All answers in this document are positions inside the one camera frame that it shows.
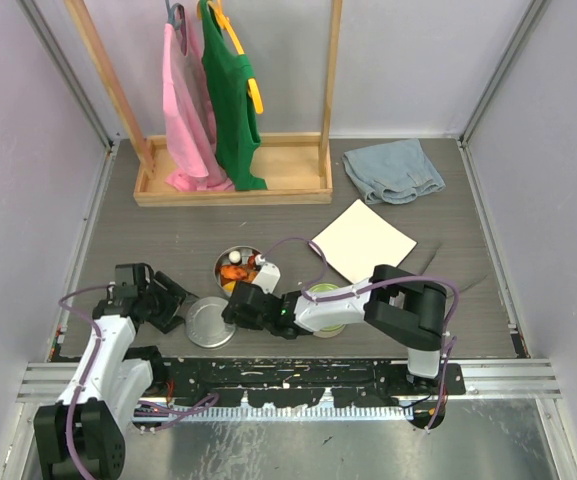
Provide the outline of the yellow food piece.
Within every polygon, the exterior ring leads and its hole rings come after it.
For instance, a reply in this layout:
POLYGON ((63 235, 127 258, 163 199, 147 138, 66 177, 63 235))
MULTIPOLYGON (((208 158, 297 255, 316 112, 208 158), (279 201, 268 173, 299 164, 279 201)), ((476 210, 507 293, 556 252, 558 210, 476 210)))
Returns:
POLYGON ((236 286, 236 281, 229 282, 223 286, 223 290, 232 293, 236 286))

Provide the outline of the round steel lid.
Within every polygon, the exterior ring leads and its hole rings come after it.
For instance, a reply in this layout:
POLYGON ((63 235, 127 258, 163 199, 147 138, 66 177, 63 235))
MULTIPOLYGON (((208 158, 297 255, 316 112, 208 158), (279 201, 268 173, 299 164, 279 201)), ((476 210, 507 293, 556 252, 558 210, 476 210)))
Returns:
POLYGON ((235 335, 236 326, 223 320, 222 313, 228 302, 220 297, 205 297, 188 310, 185 331, 188 339, 204 349, 219 348, 235 335))

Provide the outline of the orange food piece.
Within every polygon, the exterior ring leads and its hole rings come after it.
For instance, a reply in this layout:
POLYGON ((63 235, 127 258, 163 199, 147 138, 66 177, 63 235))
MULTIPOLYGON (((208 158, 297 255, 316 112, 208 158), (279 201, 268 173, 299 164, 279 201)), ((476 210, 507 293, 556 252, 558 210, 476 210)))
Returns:
POLYGON ((220 267, 220 276, 224 281, 252 281, 257 274, 254 268, 239 265, 223 265, 220 267))

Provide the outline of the large round steel tin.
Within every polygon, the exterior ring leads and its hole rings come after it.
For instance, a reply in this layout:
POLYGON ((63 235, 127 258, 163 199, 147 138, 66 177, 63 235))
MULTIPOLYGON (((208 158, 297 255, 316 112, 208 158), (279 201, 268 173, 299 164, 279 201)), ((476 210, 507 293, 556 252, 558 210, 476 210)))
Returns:
POLYGON ((222 293, 226 296, 229 297, 232 293, 226 292, 223 290, 223 286, 229 282, 224 281, 222 279, 222 277, 220 276, 220 267, 223 265, 239 265, 242 267, 249 267, 249 268, 254 268, 257 271, 256 276, 254 277, 254 279, 252 281, 236 281, 236 284, 238 282, 244 282, 244 283, 252 283, 255 278, 258 276, 259 272, 261 271, 261 266, 257 263, 256 257, 258 255, 260 255, 261 252, 253 247, 250 246, 235 246, 235 247, 231 247, 229 249, 227 249, 225 252, 223 252, 216 260, 215 262, 215 266, 214 266, 214 275, 215 275, 215 279, 217 284, 219 285, 222 293), (240 263, 231 263, 229 261, 229 253, 232 251, 239 251, 241 254, 241 262, 240 263))

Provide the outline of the green round lid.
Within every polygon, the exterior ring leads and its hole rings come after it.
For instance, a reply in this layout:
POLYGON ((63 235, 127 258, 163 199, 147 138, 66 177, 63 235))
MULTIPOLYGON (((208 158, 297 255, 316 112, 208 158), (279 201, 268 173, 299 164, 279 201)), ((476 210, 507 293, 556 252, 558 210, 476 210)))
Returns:
POLYGON ((305 298, 314 302, 333 301, 338 297, 344 297, 346 294, 345 288, 339 288, 331 283, 316 284, 302 293, 305 298))

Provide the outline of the small steel bowl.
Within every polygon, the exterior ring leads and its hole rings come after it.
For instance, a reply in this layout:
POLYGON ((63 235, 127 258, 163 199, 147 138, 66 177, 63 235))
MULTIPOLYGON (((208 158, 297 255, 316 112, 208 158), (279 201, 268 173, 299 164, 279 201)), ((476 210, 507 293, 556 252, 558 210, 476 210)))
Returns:
POLYGON ((321 330, 315 331, 313 335, 317 338, 330 339, 342 333, 344 329, 345 329, 344 325, 329 326, 321 330))

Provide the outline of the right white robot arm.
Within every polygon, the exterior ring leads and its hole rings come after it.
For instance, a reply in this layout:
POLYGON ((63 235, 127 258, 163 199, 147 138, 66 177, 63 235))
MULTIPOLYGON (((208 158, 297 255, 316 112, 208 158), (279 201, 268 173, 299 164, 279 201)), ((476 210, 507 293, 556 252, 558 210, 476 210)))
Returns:
POLYGON ((287 340, 329 327, 367 324, 407 348, 408 385, 427 394, 442 381, 445 332, 459 299, 458 287, 449 280, 378 265, 371 277, 328 292, 294 291, 278 297, 239 282, 222 318, 287 340))

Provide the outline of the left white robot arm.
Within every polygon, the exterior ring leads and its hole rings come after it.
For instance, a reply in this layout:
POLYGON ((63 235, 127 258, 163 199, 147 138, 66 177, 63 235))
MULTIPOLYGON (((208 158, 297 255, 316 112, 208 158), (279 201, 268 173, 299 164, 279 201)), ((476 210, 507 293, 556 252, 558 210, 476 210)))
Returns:
POLYGON ((168 384, 155 347, 133 347, 139 327, 169 333, 183 324, 192 294, 145 263, 116 266, 114 279, 80 318, 91 327, 75 373, 58 399, 38 408, 34 437, 45 479, 117 479, 126 460, 125 430, 139 399, 168 384))

